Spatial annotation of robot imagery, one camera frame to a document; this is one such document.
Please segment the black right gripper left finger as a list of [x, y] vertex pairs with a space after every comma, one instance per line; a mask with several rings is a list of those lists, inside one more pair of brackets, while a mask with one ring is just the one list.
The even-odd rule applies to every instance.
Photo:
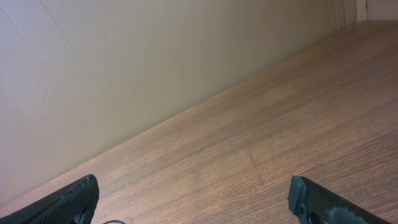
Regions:
[[93, 174], [1, 218], [1, 224], [90, 224], [100, 190]]

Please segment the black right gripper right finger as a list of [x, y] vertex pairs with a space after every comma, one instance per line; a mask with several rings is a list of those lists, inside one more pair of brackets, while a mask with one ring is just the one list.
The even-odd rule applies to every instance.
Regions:
[[287, 200], [300, 224], [389, 224], [303, 176], [292, 176]]

